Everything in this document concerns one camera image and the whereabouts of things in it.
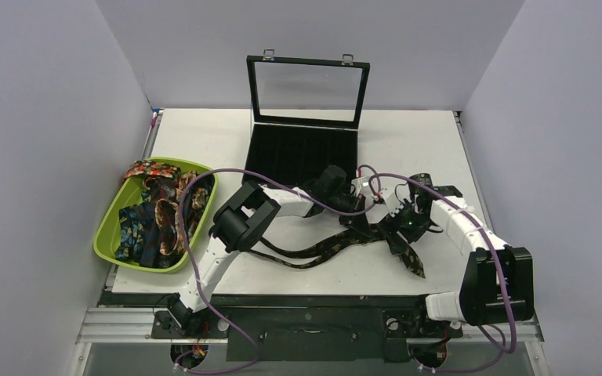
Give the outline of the black gold floral tie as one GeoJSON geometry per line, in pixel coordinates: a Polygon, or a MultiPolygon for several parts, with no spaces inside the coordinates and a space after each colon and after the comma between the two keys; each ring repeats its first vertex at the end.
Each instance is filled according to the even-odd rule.
{"type": "Polygon", "coordinates": [[[356,229],[349,228],[298,251],[280,248],[269,240],[262,238],[259,242],[276,254],[277,257],[255,249],[249,249],[247,252],[288,268],[311,269],[332,260],[347,248],[386,242],[392,255],[403,263],[406,270],[417,277],[426,278],[425,267],[421,258],[403,237],[386,232],[384,226],[379,224],[371,224],[370,230],[370,234],[364,234],[356,229]]]}

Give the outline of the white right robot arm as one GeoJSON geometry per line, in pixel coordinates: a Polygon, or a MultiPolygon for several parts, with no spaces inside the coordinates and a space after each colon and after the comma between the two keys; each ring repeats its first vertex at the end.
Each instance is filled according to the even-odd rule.
{"type": "Polygon", "coordinates": [[[530,320],[535,314],[531,253],[496,236],[455,186],[435,186],[425,173],[405,185],[406,195],[383,189],[373,197],[389,212],[381,227],[392,253],[419,270],[411,245],[437,227],[466,261],[459,289],[427,295],[410,315],[412,327],[431,334],[442,321],[478,326],[530,320]]]}

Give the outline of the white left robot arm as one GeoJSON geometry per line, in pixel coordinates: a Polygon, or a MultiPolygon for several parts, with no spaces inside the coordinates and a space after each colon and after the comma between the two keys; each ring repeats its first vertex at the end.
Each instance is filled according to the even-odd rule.
{"type": "Polygon", "coordinates": [[[213,217],[208,247],[201,257],[191,259],[193,276],[169,300],[172,327],[184,337],[196,335],[202,326],[201,311],[211,309],[210,296],[224,273],[241,252],[259,243],[278,216],[309,218],[322,210],[339,215],[357,237],[373,232],[365,217],[364,198],[347,193],[345,174],[331,165],[318,179],[290,188],[259,175],[267,187],[254,181],[243,183],[213,217]]]}

